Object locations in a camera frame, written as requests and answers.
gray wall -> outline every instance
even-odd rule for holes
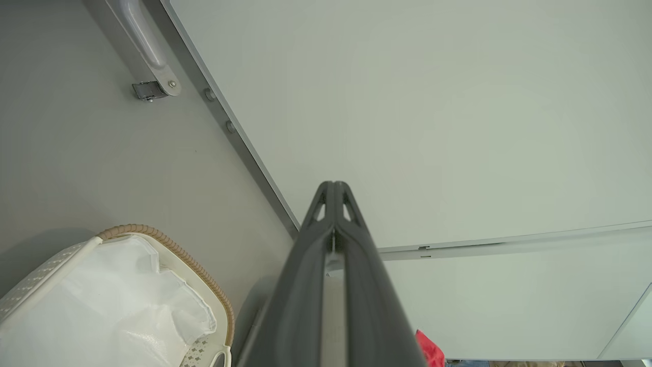
[[[168,44],[184,91],[144,103],[81,1],[3,1],[0,14],[0,295],[126,223],[180,243],[236,310],[278,273],[291,239]]]

white cloth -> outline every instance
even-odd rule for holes
[[[2,335],[0,366],[179,367],[215,329],[197,293],[129,236],[96,247]]]

red cloth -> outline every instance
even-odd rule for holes
[[[428,339],[426,334],[422,333],[421,330],[417,330],[417,342],[421,346],[423,351],[423,356],[426,357],[426,362],[429,367],[444,367],[446,365],[446,358],[444,358],[444,352],[433,343],[432,340]]]

brown braided trim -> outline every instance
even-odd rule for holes
[[[188,265],[195,273],[197,273],[197,275],[201,278],[201,280],[203,280],[204,283],[208,285],[208,288],[210,288],[213,291],[213,293],[217,296],[217,298],[224,306],[224,311],[226,311],[226,320],[228,322],[228,328],[226,331],[226,341],[224,342],[224,345],[230,346],[233,343],[233,331],[235,326],[233,307],[231,306],[231,302],[229,302],[229,299],[226,298],[224,291],[220,289],[220,286],[217,285],[217,282],[213,279],[213,277],[210,274],[208,274],[208,272],[197,261],[195,261],[183,248],[181,248],[181,246],[177,245],[177,243],[174,242],[170,237],[166,236],[165,234],[163,234],[163,232],[159,231],[154,227],[150,227],[147,225],[140,225],[140,224],[119,225],[113,228],[106,229],[98,233],[97,236],[106,241],[112,238],[120,237],[120,235],[129,232],[146,234],[147,236],[153,237],[154,239],[159,241],[163,246],[165,246],[168,250],[172,251],[178,258],[180,258],[186,265]]]

white cabinet door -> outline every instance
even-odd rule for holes
[[[600,356],[601,359],[652,358],[652,296],[650,286],[614,339]]]
[[[597,359],[652,281],[652,234],[561,245],[385,266],[411,326],[448,358]]]
[[[291,211],[376,245],[652,220],[652,1],[165,0]]]

